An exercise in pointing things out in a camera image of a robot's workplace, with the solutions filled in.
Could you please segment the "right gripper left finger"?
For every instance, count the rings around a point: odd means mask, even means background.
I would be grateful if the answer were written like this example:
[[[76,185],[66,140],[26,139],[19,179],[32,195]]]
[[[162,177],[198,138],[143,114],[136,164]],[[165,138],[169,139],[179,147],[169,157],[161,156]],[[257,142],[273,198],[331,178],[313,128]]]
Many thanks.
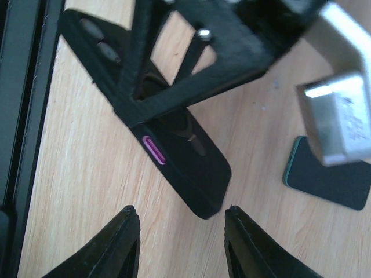
[[[137,277],[139,254],[140,219],[129,205],[45,277]]]

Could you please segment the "green phone black screen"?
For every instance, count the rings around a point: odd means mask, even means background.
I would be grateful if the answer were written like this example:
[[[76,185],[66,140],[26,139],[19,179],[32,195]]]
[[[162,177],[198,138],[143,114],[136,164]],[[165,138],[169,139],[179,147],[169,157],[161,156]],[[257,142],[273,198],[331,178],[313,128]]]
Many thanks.
[[[312,153],[307,137],[298,136],[282,181],[290,188],[361,211],[370,192],[370,164],[360,161],[325,167]]]

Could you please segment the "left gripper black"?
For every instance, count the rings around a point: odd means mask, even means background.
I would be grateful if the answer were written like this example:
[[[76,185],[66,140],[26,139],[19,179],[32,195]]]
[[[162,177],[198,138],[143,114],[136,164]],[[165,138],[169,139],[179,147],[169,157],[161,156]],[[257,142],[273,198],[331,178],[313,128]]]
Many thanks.
[[[130,42],[114,102],[135,127],[239,86],[284,56],[327,1],[114,1]]]

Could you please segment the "black phone case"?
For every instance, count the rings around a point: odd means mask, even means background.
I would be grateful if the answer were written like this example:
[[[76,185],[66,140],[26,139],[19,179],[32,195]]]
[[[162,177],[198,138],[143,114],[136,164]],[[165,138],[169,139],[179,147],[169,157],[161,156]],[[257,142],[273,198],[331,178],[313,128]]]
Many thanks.
[[[75,9],[62,13],[59,31],[102,95],[112,103],[130,32]],[[220,211],[231,168],[188,109],[180,108],[130,131],[195,215],[208,219]]]

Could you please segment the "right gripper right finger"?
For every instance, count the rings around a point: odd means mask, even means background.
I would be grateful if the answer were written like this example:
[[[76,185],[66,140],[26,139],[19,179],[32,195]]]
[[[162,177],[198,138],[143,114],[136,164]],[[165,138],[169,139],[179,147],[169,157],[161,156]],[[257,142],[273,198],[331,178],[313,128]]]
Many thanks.
[[[229,277],[320,277],[238,206],[225,211],[224,238]]]

